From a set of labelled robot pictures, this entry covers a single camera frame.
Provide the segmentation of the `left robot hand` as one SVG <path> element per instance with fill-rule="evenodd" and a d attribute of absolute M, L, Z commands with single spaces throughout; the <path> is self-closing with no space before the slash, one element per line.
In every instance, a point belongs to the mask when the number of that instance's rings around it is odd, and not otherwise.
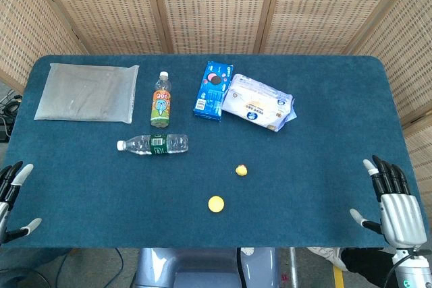
<path fill-rule="evenodd" d="M 1 170 L 1 244 L 30 235 L 43 221 L 41 218 L 35 218 L 29 224 L 19 229 L 13 231 L 7 230 L 9 216 L 20 189 L 33 168 L 33 164 L 27 164 L 23 167 L 23 162 L 18 161 L 16 164 L 8 165 Z"/>

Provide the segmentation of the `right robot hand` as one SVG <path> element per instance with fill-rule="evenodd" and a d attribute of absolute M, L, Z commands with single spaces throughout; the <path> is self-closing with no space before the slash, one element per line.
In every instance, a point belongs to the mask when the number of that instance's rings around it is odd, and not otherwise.
<path fill-rule="evenodd" d="M 381 218 L 376 223 L 350 209 L 351 217 L 361 227 L 384 236 L 395 249 L 419 248 L 427 241 L 425 224 L 416 196 L 411 194 L 408 180 L 399 166 L 378 156 L 362 163 L 371 178 Z"/>

